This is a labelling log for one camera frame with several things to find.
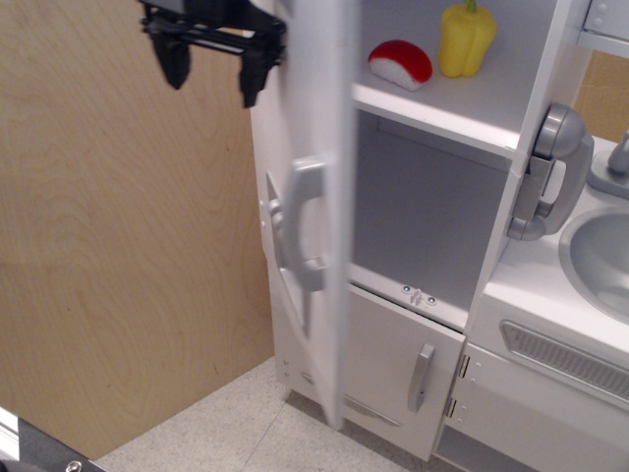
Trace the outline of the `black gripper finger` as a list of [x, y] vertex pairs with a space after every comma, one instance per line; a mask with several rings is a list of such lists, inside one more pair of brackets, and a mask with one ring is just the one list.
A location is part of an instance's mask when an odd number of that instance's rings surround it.
[[242, 55], [240, 72], [240, 91], [245, 108], [252, 108], [257, 103], [257, 95], [264, 89], [266, 78], [273, 67], [263, 51], [246, 50]]
[[161, 33], [152, 34], [150, 38], [166, 82], [173, 89], [180, 89], [190, 73], [189, 46], [178, 38]]

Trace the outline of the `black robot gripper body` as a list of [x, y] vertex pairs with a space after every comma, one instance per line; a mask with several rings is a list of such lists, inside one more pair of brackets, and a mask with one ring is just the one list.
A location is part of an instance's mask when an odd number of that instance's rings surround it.
[[144, 1], [143, 31], [178, 38], [188, 46], [242, 56], [263, 51], [284, 60], [286, 25], [250, 1]]

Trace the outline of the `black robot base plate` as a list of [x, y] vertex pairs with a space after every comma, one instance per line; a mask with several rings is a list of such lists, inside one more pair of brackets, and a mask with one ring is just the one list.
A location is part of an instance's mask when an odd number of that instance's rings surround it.
[[1, 470], [101, 472], [95, 462], [1, 408]]

